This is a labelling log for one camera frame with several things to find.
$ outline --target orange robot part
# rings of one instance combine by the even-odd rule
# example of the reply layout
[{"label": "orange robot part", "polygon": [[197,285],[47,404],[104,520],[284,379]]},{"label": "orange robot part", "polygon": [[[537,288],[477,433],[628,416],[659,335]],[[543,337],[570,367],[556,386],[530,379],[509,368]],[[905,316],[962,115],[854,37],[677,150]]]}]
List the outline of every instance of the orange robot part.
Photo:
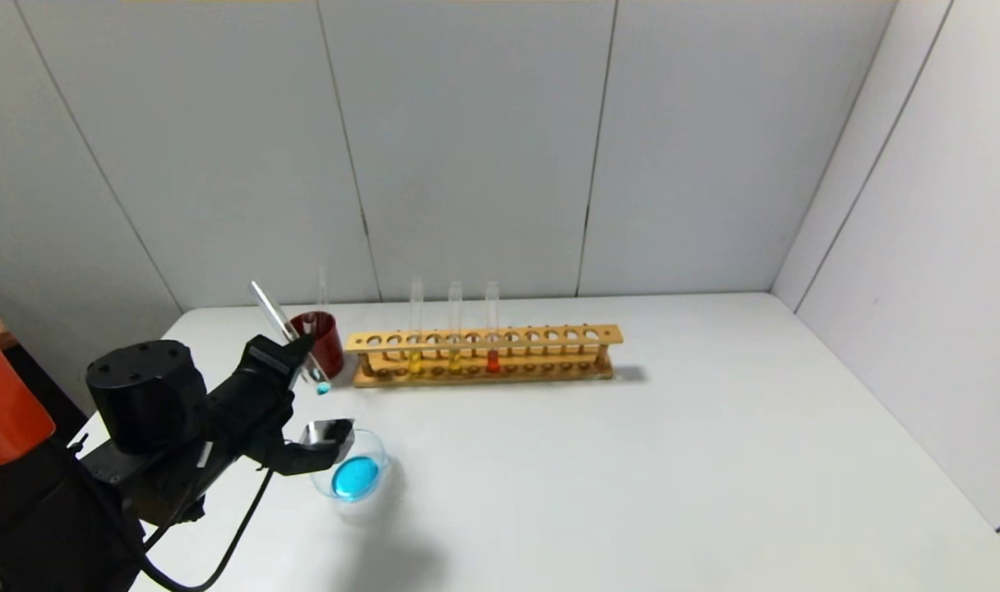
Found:
[{"label": "orange robot part", "polygon": [[53,434],[53,420],[0,351],[0,465],[18,460]]}]

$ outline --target red liquid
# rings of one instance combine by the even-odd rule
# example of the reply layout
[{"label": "red liquid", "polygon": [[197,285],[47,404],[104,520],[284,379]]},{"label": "red liquid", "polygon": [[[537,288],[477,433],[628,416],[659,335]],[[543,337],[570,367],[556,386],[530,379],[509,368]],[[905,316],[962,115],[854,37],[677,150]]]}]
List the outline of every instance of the red liquid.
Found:
[{"label": "red liquid", "polygon": [[500,372],[500,352],[490,349],[485,359],[485,371],[496,374]]}]

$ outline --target red cup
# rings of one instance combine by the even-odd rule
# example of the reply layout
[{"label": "red cup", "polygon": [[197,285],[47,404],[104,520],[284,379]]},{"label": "red cup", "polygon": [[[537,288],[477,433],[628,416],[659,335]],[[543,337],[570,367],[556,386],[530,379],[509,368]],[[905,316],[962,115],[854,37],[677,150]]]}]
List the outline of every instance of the red cup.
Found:
[{"label": "red cup", "polygon": [[309,326],[313,334],[313,358],[321,364],[328,378],[336,377],[343,370],[343,344],[339,341],[336,318],[328,313],[312,312],[292,319],[292,327],[300,335],[306,335]]}]

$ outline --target yellow liquid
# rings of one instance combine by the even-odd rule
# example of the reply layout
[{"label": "yellow liquid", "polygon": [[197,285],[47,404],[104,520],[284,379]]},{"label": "yellow liquid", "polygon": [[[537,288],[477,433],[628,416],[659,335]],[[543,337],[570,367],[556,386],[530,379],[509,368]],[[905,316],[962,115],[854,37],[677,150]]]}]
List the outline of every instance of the yellow liquid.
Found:
[{"label": "yellow liquid", "polygon": [[422,359],[424,359],[424,352],[418,349],[409,352],[409,374],[419,374],[424,371],[424,365],[420,361]]},{"label": "yellow liquid", "polygon": [[448,371],[459,372],[460,371],[460,350],[450,349],[448,351]]}]

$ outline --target wooden test tube rack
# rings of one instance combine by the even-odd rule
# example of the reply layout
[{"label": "wooden test tube rack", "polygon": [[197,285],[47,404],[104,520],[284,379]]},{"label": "wooden test tube rack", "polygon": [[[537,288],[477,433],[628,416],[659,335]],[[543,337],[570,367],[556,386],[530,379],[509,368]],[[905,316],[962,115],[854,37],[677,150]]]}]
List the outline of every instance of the wooden test tube rack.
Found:
[{"label": "wooden test tube rack", "polygon": [[[498,341],[488,330],[424,331],[424,342],[410,342],[407,331],[354,333],[346,351],[358,355],[354,386],[444,386],[486,382],[544,382],[613,378],[609,346],[623,344],[616,325],[501,327]],[[450,371],[450,352],[458,349],[460,371]],[[500,371],[488,372],[488,352],[496,349]],[[409,369],[410,353],[421,353],[420,372]]]}]

